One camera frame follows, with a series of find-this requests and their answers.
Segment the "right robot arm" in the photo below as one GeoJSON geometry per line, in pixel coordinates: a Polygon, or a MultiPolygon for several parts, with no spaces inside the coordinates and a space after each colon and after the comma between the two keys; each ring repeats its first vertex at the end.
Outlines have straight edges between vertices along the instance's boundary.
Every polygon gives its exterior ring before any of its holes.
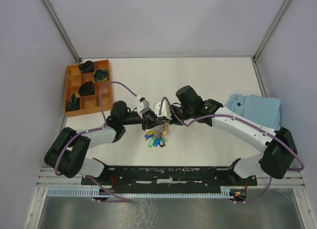
{"type": "Polygon", "coordinates": [[[163,98],[156,104],[155,114],[173,124],[186,125],[186,120],[205,123],[231,133],[258,150],[258,154],[234,162],[233,169],[227,173],[231,184],[239,185],[255,174],[282,179],[291,169],[298,152],[288,129],[265,127],[233,113],[213,99],[204,101],[189,85],[179,89],[176,96],[180,106],[173,107],[163,98]]]}

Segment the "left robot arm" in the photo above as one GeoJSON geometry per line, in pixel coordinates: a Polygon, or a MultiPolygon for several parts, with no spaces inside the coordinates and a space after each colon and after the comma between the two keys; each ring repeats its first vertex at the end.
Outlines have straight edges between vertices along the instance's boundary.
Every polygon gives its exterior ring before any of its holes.
{"type": "Polygon", "coordinates": [[[131,111],[124,101],[117,101],[112,105],[105,125],[81,132],[65,127],[46,153],[45,164],[55,169],[57,175],[67,178],[89,175],[98,184],[107,183],[109,171],[105,169],[106,165],[87,158],[88,150],[119,141],[126,132],[126,125],[140,124],[143,130],[147,130],[163,124],[145,99],[142,98],[137,107],[140,112],[131,111]]]}

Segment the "bunch of coloured key tags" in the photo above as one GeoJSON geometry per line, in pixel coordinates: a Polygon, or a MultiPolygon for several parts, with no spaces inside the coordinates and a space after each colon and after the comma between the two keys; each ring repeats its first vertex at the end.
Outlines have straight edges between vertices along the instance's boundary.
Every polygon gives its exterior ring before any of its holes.
{"type": "Polygon", "coordinates": [[[144,136],[144,139],[148,142],[148,147],[166,147],[168,139],[167,135],[169,131],[167,129],[164,130],[150,130],[144,136]]]}

